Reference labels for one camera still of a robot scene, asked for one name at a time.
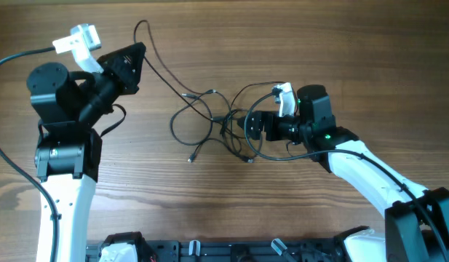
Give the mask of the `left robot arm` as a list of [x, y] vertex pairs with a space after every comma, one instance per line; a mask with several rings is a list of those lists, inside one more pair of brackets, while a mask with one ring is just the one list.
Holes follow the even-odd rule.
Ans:
[[138, 42], [97, 59], [100, 71], [69, 71], [45, 63], [27, 78], [40, 117], [36, 176], [41, 196], [38, 261], [84, 261], [87, 224], [103, 141], [94, 129], [116, 99], [134, 95], [146, 46]]

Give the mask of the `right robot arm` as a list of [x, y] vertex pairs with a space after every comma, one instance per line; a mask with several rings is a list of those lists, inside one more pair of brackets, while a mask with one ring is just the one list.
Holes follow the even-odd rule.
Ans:
[[449, 190], [429, 190], [381, 161], [350, 130], [336, 124], [324, 86], [294, 91], [274, 86], [278, 111], [251, 106], [238, 119], [247, 143], [289, 140], [305, 159], [353, 186], [381, 214], [385, 232], [359, 226], [334, 239], [338, 261], [449, 261]]

